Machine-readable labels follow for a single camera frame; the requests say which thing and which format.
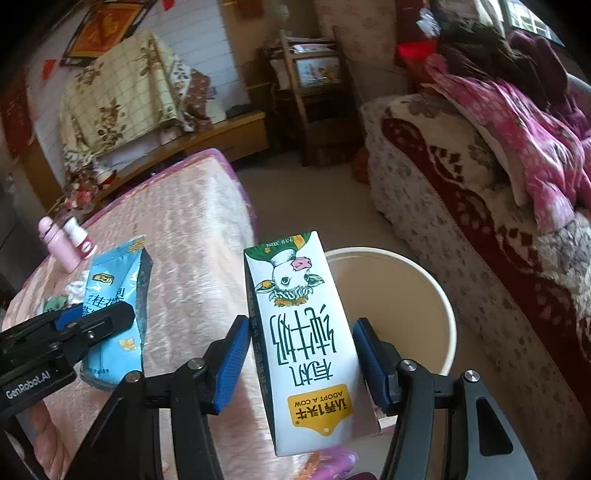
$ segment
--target pink quilt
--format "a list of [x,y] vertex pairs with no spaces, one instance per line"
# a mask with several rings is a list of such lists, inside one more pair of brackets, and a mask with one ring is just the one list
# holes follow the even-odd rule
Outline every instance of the pink quilt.
[[439,86],[514,150],[542,233],[570,223],[577,203],[591,208],[591,139],[581,142],[565,124],[503,80],[451,75],[440,55],[429,57],[426,68]]

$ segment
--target yellow label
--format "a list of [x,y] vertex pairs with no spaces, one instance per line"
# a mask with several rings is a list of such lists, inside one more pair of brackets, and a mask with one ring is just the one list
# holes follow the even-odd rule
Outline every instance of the yellow label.
[[328,437],[341,420],[353,413],[347,385],[323,388],[287,397],[291,422],[295,427],[312,429]]
[[92,275],[92,279],[106,283],[107,285],[112,285],[115,277],[113,275],[109,275],[108,273],[97,273],[96,275]]
[[294,235],[291,237],[291,239],[294,241],[298,250],[306,244],[306,240],[304,240],[304,237],[301,235]]

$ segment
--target red object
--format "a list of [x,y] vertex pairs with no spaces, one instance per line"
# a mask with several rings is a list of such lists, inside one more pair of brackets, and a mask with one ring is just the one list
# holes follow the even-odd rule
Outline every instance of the red object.
[[51,76],[51,72],[53,72],[53,67],[56,66],[56,59],[49,59],[43,62],[43,71],[41,72],[41,78],[44,82]]
[[367,148],[361,147],[353,158],[353,178],[366,185],[369,185],[368,163],[369,151]]
[[419,91],[421,83],[435,83],[425,70],[425,60],[437,51],[437,40],[403,43],[396,48],[398,55],[406,64],[410,78]]
[[21,155],[33,137],[26,85],[25,73],[20,72],[0,97],[0,117],[13,159]]

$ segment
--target white bottle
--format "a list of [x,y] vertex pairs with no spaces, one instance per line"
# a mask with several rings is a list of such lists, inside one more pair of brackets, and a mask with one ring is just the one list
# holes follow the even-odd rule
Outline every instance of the white bottle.
[[96,252],[96,244],[88,236],[75,217],[70,218],[64,225],[64,230],[70,236],[70,240],[78,250],[83,260],[92,257]]

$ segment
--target white tiled wall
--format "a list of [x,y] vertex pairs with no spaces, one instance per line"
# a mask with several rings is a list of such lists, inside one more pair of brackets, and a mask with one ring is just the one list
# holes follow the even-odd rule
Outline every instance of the white tiled wall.
[[[43,62],[60,59],[67,43],[84,17],[80,11],[65,22],[35,53],[28,74],[34,126],[39,143],[58,181],[64,182],[58,112],[66,85],[80,67],[56,66],[48,81],[41,80]],[[157,2],[137,31],[151,29],[189,65],[209,75],[225,109],[248,103],[248,95],[238,77],[232,51],[217,0],[176,0],[162,10]]]

